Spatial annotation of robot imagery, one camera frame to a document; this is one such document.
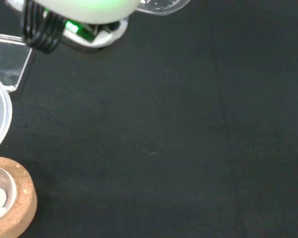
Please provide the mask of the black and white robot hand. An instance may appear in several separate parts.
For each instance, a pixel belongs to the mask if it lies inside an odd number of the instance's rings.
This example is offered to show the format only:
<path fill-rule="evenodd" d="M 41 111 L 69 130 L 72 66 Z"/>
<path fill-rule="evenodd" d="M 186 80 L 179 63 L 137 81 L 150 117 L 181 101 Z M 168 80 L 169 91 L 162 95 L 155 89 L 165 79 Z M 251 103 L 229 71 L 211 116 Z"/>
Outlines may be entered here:
<path fill-rule="evenodd" d="M 92 30 L 115 24 L 129 17 L 140 5 L 138 0 L 8 0 L 6 4 L 20 12 L 24 43 L 50 53 L 59 45 L 65 30 L 89 41 Z"/>

